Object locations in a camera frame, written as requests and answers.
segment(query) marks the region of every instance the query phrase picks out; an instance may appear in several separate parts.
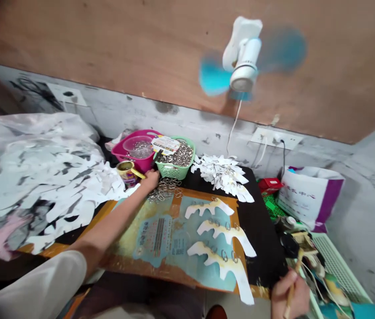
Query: wall socket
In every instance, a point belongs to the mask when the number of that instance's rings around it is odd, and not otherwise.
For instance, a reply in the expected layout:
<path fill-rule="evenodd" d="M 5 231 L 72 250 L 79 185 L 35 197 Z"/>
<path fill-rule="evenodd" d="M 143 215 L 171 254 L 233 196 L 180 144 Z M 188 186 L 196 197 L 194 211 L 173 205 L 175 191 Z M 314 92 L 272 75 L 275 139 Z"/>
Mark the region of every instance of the wall socket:
<path fill-rule="evenodd" d="M 53 83 L 46 84 L 49 87 L 50 91 L 53 93 L 56 100 L 58 100 L 59 102 L 65 101 L 65 103 L 87 106 L 87 103 L 85 102 L 80 90 Z"/>
<path fill-rule="evenodd" d="M 283 143 L 280 142 L 280 140 L 283 140 L 285 142 L 285 148 L 292 150 L 302 141 L 303 137 L 258 127 L 251 138 L 251 142 L 265 144 L 266 138 L 268 146 L 283 148 Z"/>

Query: plastic shopping bag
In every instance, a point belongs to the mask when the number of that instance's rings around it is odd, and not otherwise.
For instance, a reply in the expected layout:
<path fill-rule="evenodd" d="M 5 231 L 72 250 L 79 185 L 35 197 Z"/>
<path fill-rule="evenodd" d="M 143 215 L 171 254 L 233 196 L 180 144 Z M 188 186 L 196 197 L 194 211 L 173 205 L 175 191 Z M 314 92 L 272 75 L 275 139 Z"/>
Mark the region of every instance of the plastic shopping bag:
<path fill-rule="evenodd" d="M 277 204 L 310 230 L 326 233 L 325 222 L 338 199 L 345 178 L 318 167 L 285 166 Z"/>

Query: pile of paper cutouts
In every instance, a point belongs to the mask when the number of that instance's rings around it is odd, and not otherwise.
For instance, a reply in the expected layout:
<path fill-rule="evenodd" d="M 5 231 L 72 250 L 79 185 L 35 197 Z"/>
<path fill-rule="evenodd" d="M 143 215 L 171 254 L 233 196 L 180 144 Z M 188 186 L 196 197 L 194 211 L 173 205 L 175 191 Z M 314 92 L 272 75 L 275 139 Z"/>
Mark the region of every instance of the pile of paper cutouts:
<path fill-rule="evenodd" d="M 98 205 L 129 196 L 116 169 L 89 138 L 24 135 L 0 149 L 0 258 L 32 243 L 40 253 L 88 225 Z"/>
<path fill-rule="evenodd" d="M 235 159 L 235 156 L 224 158 L 222 155 L 217 157 L 204 154 L 202 158 L 195 156 L 190 170 L 193 173 L 199 168 L 201 177 L 214 185 L 214 189 L 222 189 L 226 194 L 237 196 L 240 202 L 254 202 L 251 194 L 243 186 L 248 182 L 243 177 L 245 172 L 237 166 L 239 162 Z"/>

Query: red box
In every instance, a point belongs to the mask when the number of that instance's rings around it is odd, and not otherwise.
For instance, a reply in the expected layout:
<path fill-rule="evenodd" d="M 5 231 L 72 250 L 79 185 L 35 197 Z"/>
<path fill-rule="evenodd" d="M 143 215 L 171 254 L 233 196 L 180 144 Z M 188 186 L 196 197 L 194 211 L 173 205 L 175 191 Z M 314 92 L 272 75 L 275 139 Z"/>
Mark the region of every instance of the red box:
<path fill-rule="evenodd" d="M 266 197 L 272 193 L 277 192 L 283 186 L 284 185 L 277 178 L 262 179 L 258 183 L 258 187 L 263 197 Z"/>

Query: wooden panel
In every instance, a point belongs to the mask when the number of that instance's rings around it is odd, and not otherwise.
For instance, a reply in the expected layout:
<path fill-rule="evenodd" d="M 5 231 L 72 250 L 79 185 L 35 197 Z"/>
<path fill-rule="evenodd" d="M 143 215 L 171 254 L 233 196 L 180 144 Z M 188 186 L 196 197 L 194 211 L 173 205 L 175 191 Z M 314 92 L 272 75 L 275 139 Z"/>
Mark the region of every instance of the wooden panel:
<path fill-rule="evenodd" d="M 351 144 L 375 130 L 374 0 L 0 0 L 0 64 L 234 116 L 197 73 L 239 15 L 309 43 L 294 74 L 258 78 L 241 118 Z"/>

